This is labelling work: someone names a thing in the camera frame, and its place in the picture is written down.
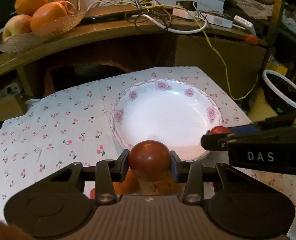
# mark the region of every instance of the plate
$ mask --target plate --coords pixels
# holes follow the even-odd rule
[[[110,115],[112,131],[125,149],[145,140],[164,143],[182,160],[204,158],[200,139],[222,116],[202,90],[173,79],[150,79],[122,92]]]

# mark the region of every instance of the white tablecloth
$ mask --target white tablecloth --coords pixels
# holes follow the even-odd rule
[[[199,87],[217,103],[227,127],[251,122],[197,67],[152,68],[56,92],[35,102],[24,116],[5,121],[0,130],[0,220],[11,196],[64,166],[72,162],[93,166],[116,159],[122,148],[110,128],[112,104],[118,93],[151,78],[172,78]],[[227,153],[210,154],[203,165],[214,167],[217,162],[228,162]],[[242,170],[283,192],[296,206],[295,176]],[[94,182],[87,183],[84,193],[89,195],[93,187]],[[205,197],[213,194],[211,183],[205,183]],[[289,236],[296,239],[296,218]]]

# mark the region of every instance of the pink flower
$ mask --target pink flower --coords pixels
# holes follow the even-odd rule
[[[155,83],[155,88],[157,90],[171,90],[172,87],[169,86],[165,81],[160,80]]]
[[[194,91],[193,91],[193,89],[192,88],[187,88],[186,90],[185,90],[185,95],[186,96],[188,96],[188,97],[192,97],[193,95],[194,95]]]
[[[123,109],[115,110],[114,118],[116,122],[122,124],[122,120],[124,119],[124,110]]]
[[[138,97],[138,94],[135,90],[129,92],[129,98],[131,101],[134,101]]]
[[[216,115],[218,114],[218,110],[214,108],[214,106],[209,106],[209,108],[206,111],[207,111],[207,116],[210,120],[210,123],[213,123]]]

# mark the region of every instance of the fruit bowl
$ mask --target fruit bowl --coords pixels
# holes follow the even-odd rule
[[[74,15],[64,16],[34,32],[13,36],[5,42],[1,41],[0,51],[19,52],[43,43],[74,28],[84,18],[85,14],[86,12],[82,11]]]

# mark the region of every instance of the power strip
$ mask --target power strip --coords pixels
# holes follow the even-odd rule
[[[196,19],[198,19],[198,14],[196,11],[188,11],[191,15],[193,15]],[[185,10],[182,9],[177,9],[174,8],[172,10],[172,15],[181,17],[181,18],[185,18],[185,19],[189,19],[189,20],[193,20],[193,18],[190,16],[190,14],[186,12]],[[232,28],[232,21],[227,20],[225,18],[216,16],[216,15],[211,15],[211,14],[205,14],[205,13],[201,13],[201,15],[203,17],[206,17],[208,23],[214,24],[214,25],[219,25],[222,27],[226,27],[231,29]]]

